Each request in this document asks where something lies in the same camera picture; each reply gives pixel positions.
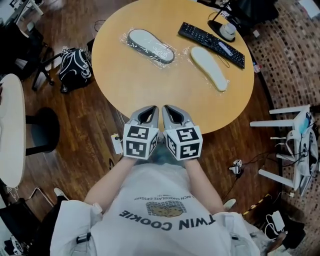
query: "gray gripper finger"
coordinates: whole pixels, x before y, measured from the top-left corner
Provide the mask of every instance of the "gray gripper finger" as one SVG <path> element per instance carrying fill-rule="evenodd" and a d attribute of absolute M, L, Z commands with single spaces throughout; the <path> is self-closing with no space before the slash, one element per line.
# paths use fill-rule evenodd
<path fill-rule="evenodd" d="M 155 105 L 145 106 L 133 112 L 127 124 L 158 128 L 159 108 Z"/>
<path fill-rule="evenodd" d="M 193 125 L 191 116 L 183 109 L 173 105 L 162 107 L 162 118 L 165 130 L 184 127 L 187 123 Z"/>

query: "black and white backpack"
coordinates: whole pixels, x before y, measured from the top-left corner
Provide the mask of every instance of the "black and white backpack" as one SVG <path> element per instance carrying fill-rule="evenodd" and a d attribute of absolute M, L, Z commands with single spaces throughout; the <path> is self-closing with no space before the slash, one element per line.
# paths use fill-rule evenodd
<path fill-rule="evenodd" d="M 60 92 L 67 94 L 75 89 L 86 87 L 90 82 L 91 63 L 81 48 L 63 47 L 61 54 L 59 79 L 62 82 Z"/>

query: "lamp base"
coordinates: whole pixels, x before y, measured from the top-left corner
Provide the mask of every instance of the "lamp base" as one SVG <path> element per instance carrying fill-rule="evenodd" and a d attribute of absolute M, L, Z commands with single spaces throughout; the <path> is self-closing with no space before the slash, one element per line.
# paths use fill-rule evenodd
<path fill-rule="evenodd" d="M 227 38 L 225 38 L 221 33 L 220 33 L 220 28 L 222 26 L 221 23 L 214 21 L 214 20 L 208 20 L 208 26 L 222 39 L 226 40 L 227 42 L 234 42 L 236 40 L 236 38 L 233 38 L 232 40 L 229 40 Z"/>

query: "shoe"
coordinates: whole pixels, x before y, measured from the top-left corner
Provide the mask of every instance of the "shoe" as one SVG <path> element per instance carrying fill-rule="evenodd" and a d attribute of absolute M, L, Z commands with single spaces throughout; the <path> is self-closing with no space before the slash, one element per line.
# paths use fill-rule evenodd
<path fill-rule="evenodd" d="M 56 194 L 57 197 L 62 196 L 62 197 L 66 198 L 69 201 L 69 198 L 66 196 L 66 194 L 60 188 L 55 187 L 53 191 L 54 191 L 54 193 Z"/>
<path fill-rule="evenodd" d="M 232 198 L 232 199 L 229 199 L 228 201 L 225 202 L 225 204 L 223 205 L 224 207 L 224 210 L 227 212 L 229 211 L 236 203 L 236 199 Z"/>

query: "white insole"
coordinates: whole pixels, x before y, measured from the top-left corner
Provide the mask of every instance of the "white insole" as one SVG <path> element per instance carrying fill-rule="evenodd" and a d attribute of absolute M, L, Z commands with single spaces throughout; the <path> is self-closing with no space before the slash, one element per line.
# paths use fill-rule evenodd
<path fill-rule="evenodd" d="M 199 46 L 193 47 L 190 53 L 194 62 L 212 80 L 217 90 L 224 92 L 228 87 L 228 82 L 211 54 Z"/>
<path fill-rule="evenodd" d="M 134 44 L 152 52 L 166 63 L 172 62 L 175 58 L 174 52 L 168 46 L 144 29 L 134 29 L 128 37 Z"/>

